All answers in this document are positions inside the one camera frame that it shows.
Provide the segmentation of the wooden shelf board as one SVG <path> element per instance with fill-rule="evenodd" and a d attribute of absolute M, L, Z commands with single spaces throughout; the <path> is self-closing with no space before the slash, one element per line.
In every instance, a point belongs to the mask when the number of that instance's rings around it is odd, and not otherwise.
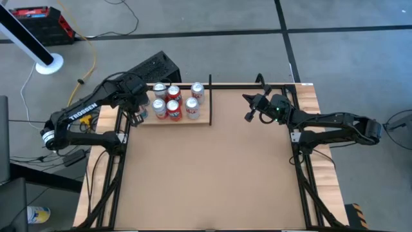
<path fill-rule="evenodd" d="M 205 100 L 203 104 L 200 105 L 200 116 L 198 119 L 190 119 L 187 116 L 185 106 L 182 106 L 182 119 L 179 121 L 173 121 L 169 117 L 166 119 L 159 119 L 152 108 L 152 106 L 147 106 L 147 117 L 144 119 L 141 126 L 148 125 L 166 125 L 166 124 L 208 124 L 210 123 L 210 93 L 209 90 L 204 92 Z"/>

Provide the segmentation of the yellow and white canister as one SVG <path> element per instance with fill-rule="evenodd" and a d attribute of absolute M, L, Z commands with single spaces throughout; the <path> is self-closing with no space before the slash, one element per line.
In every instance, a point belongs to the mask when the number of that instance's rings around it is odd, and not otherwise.
<path fill-rule="evenodd" d="M 51 215 L 51 210 L 47 207 L 28 206 L 26 210 L 29 224 L 43 224 Z"/>

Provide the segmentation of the pink Spindrift can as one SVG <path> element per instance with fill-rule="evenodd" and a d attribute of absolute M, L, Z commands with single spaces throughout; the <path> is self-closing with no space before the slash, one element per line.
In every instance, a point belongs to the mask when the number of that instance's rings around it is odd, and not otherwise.
<path fill-rule="evenodd" d="M 156 98 L 152 102 L 152 109 L 158 119 L 163 120 L 167 118 L 166 103 L 163 99 Z"/>

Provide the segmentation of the black yellow striped block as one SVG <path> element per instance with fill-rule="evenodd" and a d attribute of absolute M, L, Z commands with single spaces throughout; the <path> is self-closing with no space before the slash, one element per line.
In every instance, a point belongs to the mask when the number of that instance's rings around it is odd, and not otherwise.
<path fill-rule="evenodd" d="M 366 222 L 362 209 L 358 204 L 345 204 L 344 207 L 350 227 L 356 229 L 368 229 L 368 224 Z"/>

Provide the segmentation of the black floor beam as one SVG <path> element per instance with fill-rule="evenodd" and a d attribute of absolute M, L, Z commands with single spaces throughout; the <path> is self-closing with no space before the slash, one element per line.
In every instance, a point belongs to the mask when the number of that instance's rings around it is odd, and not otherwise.
<path fill-rule="evenodd" d="M 27 168 L 18 164 L 10 164 L 10 178 L 24 178 L 30 184 L 45 186 L 48 188 L 71 191 L 80 193 L 82 182 L 75 179 L 69 179 L 60 175 L 54 175 L 36 169 Z"/>

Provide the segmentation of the red and black crate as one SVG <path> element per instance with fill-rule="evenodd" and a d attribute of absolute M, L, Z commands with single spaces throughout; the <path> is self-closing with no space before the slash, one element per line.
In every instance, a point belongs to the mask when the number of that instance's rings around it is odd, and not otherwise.
<path fill-rule="evenodd" d="M 51 6 L 12 8 L 9 12 L 43 45 L 73 44 L 75 31 L 61 12 Z"/>

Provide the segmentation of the black perforated box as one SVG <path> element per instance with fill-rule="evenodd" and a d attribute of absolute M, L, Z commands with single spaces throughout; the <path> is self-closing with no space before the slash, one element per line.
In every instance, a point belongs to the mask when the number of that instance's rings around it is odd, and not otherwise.
<path fill-rule="evenodd" d="M 129 72 L 136 73 L 146 83 L 182 81 L 179 67 L 163 51 L 136 65 Z"/>

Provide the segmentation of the red Fanta can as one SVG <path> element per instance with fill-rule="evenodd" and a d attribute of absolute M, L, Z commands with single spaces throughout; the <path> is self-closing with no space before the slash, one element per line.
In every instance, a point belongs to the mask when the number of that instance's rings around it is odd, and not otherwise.
<path fill-rule="evenodd" d="M 176 100 L 168 101 L 167 113 L 172 121 L 180 121 L 182 119 L 182 110 L 180 108 L 180 103 Z"/>
<path fill-rule="evenodd" d="M 182 104 L 182 94 L 180 88 L 176 85 L 170 85 L 167 89 L 167 97 L 169 101 L 177 101 L 179 105 Z"/>

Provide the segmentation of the white fan stand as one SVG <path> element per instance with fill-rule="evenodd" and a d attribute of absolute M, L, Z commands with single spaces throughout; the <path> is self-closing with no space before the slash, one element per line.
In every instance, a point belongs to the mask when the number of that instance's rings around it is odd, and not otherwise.
<path fill-rule="evenodd" d="M 63 57 L 50 53 L 1 3 L 0 31 L 34 60 L 35 70 L 39 74 L 50 75 L 62 68 Z"/>

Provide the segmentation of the silver Diet Coke can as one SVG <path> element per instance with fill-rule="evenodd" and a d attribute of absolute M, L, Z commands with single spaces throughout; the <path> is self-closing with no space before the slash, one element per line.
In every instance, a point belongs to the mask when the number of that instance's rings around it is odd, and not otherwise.
<path fill-rule="evenodd" d="M 187 116 L 190 119 L 198 119 L 200 116 L 200 105 L 196 98 L 189 97 L 185 102 Z"/>
<path fill-rule="evenodd" d="M 195 82 L 191 86 L 191 95 L 198 101 L 198 104 L 204 103 L 204 100 L 205 100 L 204 91 L 205 91 L 204 86 L 200 82 Z"/>

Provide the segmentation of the silver and red soda can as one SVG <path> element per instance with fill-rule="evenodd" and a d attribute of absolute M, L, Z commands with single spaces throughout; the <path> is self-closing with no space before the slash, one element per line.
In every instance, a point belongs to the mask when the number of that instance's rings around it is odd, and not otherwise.
<path fill-rule="evenodd" d="M 167 86 L 162 83 L 158 82 L 153 86 L 154 95 L 156 98 L 159 99 L 166 99 L 167 98 Z"/>

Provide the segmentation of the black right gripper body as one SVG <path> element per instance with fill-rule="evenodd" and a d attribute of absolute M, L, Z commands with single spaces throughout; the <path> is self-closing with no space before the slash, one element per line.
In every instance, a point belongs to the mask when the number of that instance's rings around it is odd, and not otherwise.
<path fill-rule="evenodd" d="M 245 120 L 247 122 L 251 122 L 252 119 L 254 118 L 255 112 L 259 112 L 259 120 L 261 122 L 264 122 L 265 120 L 263 119 L 263 115 L 266 115 L 267 117 L 270 118 L 270 122 L 274 122 L 275 118 L 273 116 L 273 113 L 271 111 L 273 110 L 273 107 L 271 107 L 271 104 L 269 100 L 267 99 L 267 96 L 270 94 L 272 91 L 272 88 L 270 85 L 264 85 L 263 86 L 263 95 L 260 94 L 260 101 L 255 102 L 254 108 L 251 108 L 250 111 L 245 115 Z"/>

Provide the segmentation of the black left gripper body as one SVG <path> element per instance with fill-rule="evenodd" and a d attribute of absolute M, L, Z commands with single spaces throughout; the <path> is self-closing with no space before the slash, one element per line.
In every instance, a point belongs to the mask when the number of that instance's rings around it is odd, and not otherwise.
<path fill-rule="evenodd" d="M 147 84 L 141 79 L 124 79 L 120 82 L 120 107 L 123 111 L 138 113 L 140 106 L 148 101 Z"/>

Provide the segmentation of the black power adapter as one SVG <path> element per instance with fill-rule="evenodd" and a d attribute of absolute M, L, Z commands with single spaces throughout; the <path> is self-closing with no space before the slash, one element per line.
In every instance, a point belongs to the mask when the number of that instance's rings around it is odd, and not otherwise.
<path fill-rule="evenodd" d="M 71 166 L 76 162 L 84 159 L 86 157 L 86 152 L 83 149 L 77 150 L 74 153 L 71 153 L 63 158 L 63 165 L 65 167 Z"/>

